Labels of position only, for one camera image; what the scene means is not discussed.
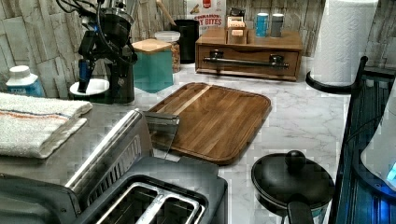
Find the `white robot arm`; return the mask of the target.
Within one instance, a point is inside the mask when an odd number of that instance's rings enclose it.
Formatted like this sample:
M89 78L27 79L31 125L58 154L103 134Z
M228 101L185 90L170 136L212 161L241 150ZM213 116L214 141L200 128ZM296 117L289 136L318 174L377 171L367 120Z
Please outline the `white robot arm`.
M395 192L393 94L378 74L360 70L349 86L317 91L317 82L230 80L191 82L152 107L180 118L174 139L155 144L179 156L218 165L293 149L372 189Z

